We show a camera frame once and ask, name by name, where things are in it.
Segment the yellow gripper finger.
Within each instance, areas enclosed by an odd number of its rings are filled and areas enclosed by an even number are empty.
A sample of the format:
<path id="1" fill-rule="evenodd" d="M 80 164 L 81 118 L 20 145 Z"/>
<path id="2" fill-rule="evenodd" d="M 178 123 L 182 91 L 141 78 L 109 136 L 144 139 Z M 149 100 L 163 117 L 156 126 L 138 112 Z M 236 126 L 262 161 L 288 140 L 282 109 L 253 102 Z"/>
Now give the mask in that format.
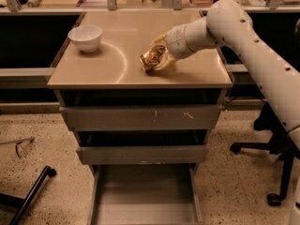
<path id="1" fill-rule="evenodd" d="M 173 55 L 170 54 L 169 52 L 165 52 L 158 59 L 158 64 L 155 65 L 154 71 L 159 71 L 164 68 L 171 67 L 175 64 L 175 62 L 176 62 L 176 59 L 173 57 Z"/>
<path id="2" fill-rule="evenodd" d="M 167 48 L 167 36 L 166 35 L 160 35 L 156 37 L 151 43 L 150 43 L 151 49 L 166 49 Z"/>

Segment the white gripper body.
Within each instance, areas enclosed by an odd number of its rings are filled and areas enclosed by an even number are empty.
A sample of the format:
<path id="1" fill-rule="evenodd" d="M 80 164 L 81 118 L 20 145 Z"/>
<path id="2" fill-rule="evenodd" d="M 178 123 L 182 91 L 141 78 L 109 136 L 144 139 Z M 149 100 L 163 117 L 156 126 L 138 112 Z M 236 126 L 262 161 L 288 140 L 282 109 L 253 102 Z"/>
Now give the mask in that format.
<path id="1" fill-rule="evenodd" d="M 193 54 L 185 38 L 187 26 L 187 24 L 177 25 L 166 33 L 167 49 L 177 60 L 186 59 Z"/>

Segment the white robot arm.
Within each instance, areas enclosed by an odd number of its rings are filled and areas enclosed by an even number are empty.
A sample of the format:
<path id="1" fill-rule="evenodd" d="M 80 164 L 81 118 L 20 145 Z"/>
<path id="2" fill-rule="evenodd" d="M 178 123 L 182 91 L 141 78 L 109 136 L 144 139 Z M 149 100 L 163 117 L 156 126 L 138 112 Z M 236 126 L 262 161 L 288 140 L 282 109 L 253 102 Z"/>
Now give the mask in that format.
<path id="1" fill-rule="evenodd" d="M 233 0 L 219 0 L 195 22 L 171 28 L 150 43 L 159 53 L 152 69 L 170 67 L 202 50 L 228 47 L 261 89 L 290 154 L 300 147 L 300 73 L 256 34 L 248 14 Z"/>

